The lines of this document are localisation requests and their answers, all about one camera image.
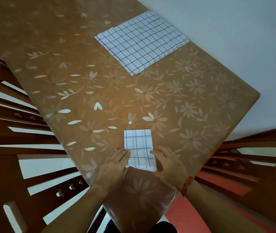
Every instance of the small grid paper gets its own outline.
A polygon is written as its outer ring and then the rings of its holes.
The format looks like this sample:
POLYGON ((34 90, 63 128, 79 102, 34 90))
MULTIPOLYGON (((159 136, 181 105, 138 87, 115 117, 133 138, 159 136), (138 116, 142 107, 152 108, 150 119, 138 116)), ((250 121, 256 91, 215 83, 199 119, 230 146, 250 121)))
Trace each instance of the small grid paper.
POLYGON ((124 148, 131 151, 126 167, 147 171, 157 171, 153 150, 151 130, 124 130, 124 148))
POLYGON ((190 41, 154 11, 146 11, 95 38, 131 75, 190 41))

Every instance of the brown tablecloth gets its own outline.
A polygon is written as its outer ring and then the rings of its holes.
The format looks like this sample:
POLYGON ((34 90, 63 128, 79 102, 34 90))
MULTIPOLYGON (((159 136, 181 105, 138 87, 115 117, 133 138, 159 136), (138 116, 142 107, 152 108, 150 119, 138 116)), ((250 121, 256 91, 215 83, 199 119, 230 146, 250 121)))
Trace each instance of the brown tablecloth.
MULTIPOLYGON (((94 36, 146 10, 136 0, 0 0, 1 56, 89 185, 126 129, 151 129, 194 175, 259 98, 192 42, 130 76, 94 36)), ((104 207, 122 232, 146 232, 176 195, 131 168, 104 207)))

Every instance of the chair backrest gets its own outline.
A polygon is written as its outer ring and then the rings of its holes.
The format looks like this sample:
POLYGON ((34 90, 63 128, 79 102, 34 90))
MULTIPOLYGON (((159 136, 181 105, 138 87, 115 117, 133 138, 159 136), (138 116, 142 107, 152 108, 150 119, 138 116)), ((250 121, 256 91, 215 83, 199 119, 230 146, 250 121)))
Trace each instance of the chair backrest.
MULTIPOLYGON (((22 232, 41 232, 46 226, 43 217, 88 188, 88 185, 81 175, 76 175, 41 192, 29 194, 29 187, 55 180, 78 170, 72 167, 24 179, 18 155, 23 157, 49 155, 57 158, 59 155, 66 155, 66 152, 58 149, 14 147, 14 145, 59 144, 59 141, 51 133, 40 113, 31 106, 30 98, 22 92, 20 84, 1 58, 0 93, 5 94, 3 98, 0 97, 0 232, 14 232, 4 210, 6 207, 11 209, 22 232), (13 102, 8 96, 27 105, 13 102), (23 132, 24 130, 16 132, 9 127, 31 129, 31 132, 23 132), (47 131, 50 134, 35 133, 38 130, 47 131)), ((105 213, 103 209, 89 232, 97 231, 105 213)))
POLYGON ((258 134, 256 137, 224 142, 202 168, 202 172, 250 187, 248 193, 241 196, 202 178, 196 177, 196 180, 276 224, 276 157, 236 152, 239 148, 276 147, 276 133, 258 134), (254 164, 252 161, 274 165, 254 164))

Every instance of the forearm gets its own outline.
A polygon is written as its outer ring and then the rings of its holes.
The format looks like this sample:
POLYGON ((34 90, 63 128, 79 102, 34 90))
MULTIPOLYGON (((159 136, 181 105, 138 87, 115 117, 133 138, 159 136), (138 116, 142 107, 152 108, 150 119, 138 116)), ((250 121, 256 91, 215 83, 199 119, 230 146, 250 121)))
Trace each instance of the forearm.
POLYGON ((188 187, 186 198, 195 207, 212 233, 264 233, 219 198, 205 191, 195 180, 188 187))
POLYGON ((45 227, 42 233, 86 233, 106 195, 98 185, 93 185, 81 199, 45 227))

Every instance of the hand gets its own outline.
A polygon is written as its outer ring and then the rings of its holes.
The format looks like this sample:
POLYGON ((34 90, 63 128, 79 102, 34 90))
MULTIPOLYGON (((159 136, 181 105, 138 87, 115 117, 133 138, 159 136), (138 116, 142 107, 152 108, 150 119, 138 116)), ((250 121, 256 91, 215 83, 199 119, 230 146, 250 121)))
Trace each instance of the hand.
POLYGON ((95 184, 100 187, 103 195, 108 195, 124 179, 128 168, 125 168, 130 157, 130 151, 115 149, 101 165, 95 184))
POLYGON ((163 171, 154 172, 155 176, 170 187, 181 192, 183 183, 189 175, 177 155, 173 153, 170 148, 161 145, 156 146, 150 153, 153 154, 163 166, 163 171))

